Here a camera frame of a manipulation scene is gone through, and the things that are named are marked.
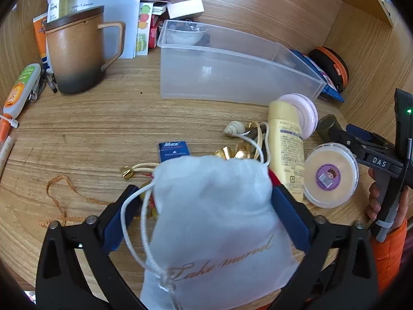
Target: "mug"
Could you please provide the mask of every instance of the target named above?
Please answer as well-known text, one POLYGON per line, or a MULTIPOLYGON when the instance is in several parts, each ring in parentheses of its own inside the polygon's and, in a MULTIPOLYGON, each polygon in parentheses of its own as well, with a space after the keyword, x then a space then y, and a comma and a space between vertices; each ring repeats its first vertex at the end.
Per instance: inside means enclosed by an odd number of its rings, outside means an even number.
POLYGON ((85 9, 46 24, 49 59, 57 87, 65 94, 83 92, 98 84, 106 69, 123 53, 126 25, 104 22, 104 6, 85 9), (118 27, 118 52, 105 62, 103 28, 118 27))

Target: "hand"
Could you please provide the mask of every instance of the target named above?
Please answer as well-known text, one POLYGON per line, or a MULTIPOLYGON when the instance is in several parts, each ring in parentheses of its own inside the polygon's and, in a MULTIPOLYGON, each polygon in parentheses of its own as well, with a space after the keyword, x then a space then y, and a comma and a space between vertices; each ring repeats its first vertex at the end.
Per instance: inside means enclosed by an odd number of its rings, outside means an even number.
MULTIPOLYGON (((368 174, 370 175, 371 178, 373 179, 375 178, 373 169, 370 168, 368 170, 368 174)), ((370 219, 375 220, 381 209, 381 205, 377 200, 377 197, 380 195, 380 190, 377 187, 376 182, 370 185, 369 191, 370 191, 370 195, 368 197, 368 200, 370 204, 366 208, 366 213, 370 217, 370 219)), ((394 223, 391 228, 391 231, 399 228, 403 224, 403 221, 406 218, 408 202, 409 202, 409 188, 408 186, 405 186, 400 195, 399 210, 397 211, 396 218, 394 219, 394 223)))

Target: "purple round sticker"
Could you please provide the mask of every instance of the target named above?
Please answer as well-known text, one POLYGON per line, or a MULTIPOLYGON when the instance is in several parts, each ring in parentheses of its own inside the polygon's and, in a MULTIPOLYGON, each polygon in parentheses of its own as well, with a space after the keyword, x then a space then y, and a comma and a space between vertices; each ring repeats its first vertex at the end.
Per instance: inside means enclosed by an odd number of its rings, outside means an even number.
POLYGON ((321 190, 332 191, 340 184, 340 170, 334 164, 323 164, 315 174, 315 181, 321 190))

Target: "white drawstring bag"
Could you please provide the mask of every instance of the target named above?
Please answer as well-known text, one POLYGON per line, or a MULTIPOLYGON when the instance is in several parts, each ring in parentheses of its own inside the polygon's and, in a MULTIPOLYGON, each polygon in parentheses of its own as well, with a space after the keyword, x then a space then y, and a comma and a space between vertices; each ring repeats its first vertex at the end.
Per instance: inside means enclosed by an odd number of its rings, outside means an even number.
POLYGON ((231 309, 282 288, 294 274, 298 264, 271 205, 265 164, 184 156, 161 163, 153 176, 132 195, 147 190, 141 218, 146 263, 124 227, 128 247, 145 268, 140 299, 149 310, 231 309), (159 216, 148 244, 145 206, 152 189, 159 216))

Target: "orange sleeve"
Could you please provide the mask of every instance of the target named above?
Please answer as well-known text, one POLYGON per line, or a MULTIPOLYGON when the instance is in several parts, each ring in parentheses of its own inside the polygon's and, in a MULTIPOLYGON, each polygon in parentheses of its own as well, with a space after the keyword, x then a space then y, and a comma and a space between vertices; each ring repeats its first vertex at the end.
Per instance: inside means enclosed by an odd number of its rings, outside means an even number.
POLYGON ((385 242, 371 240, 377 267, 379 291, 382 292, 397 276, 407 234, 407 219, 403 225, 387 235, 385 242))

